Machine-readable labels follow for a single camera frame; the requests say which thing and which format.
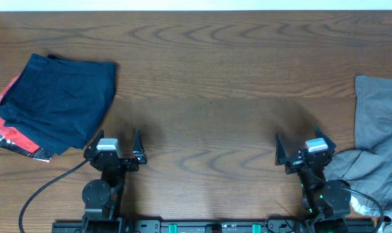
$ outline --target pink fabric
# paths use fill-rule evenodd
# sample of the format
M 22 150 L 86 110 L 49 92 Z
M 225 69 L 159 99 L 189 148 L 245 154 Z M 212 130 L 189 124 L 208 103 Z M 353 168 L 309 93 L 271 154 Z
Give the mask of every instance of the pink fabric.
M 14 84 L 14 82 L 19 78 L 19 75 L 16 76 L 1 92 L 0 94 L 0 103 L 3 96 L 9 90 L 9 88 Z M 28 139 L 25 135 L 19 132 L 15 127 L 5 127 L 5 121 L 0 117 L 0 135 L 5 136 L 6 140 L 11 140 L 20 148 L 27 150 L 31 153 L 34 153 L 38 150 L 39 146 Z

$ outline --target white wall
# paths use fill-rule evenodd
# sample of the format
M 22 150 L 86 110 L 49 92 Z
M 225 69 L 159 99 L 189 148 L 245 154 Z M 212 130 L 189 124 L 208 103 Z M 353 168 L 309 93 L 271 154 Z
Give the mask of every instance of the white wall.
M 392 0 L 0 0 L 0 11 L 392 10 Z

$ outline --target brown wooden surface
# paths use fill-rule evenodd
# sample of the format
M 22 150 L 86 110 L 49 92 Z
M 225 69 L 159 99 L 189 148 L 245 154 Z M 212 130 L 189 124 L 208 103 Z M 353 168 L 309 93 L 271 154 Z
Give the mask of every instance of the brown wooden surface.
M 274 133 L 293 144 L 319 124 L 353 147 L 354 76 L 392 78 L 392 12 L 0 13 L 0 91 L 33 53 L 115 61 L 118 89 L 102 128 L 130 155 L 142 130 L 149 164 L 128 176 L 126 213 L 164 219 L 299 216 L 296 175 L 274 166 Z M 0 232 L 25 201 L 83 160 L 0 149 Z M 42 192 L 27 232 L 80 219 L 89 165 Z

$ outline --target navy blue fabric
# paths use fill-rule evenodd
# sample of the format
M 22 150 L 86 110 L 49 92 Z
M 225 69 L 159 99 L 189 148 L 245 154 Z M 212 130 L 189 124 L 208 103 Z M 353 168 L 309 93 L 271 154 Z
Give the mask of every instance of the navy blue fabric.
M 33 54 L 0 104 L 13 126 L 51 154 L 83 149 L 115 96 L 116 66 Z

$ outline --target green tape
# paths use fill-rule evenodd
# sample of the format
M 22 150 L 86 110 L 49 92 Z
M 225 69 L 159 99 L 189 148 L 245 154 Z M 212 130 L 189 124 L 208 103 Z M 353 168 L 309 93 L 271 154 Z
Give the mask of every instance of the green tape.
M 177 233 L 177 225 L 169 224 L 169 233 Z
M 261 233 L 261 225 L 252 224 L 252 233 Z

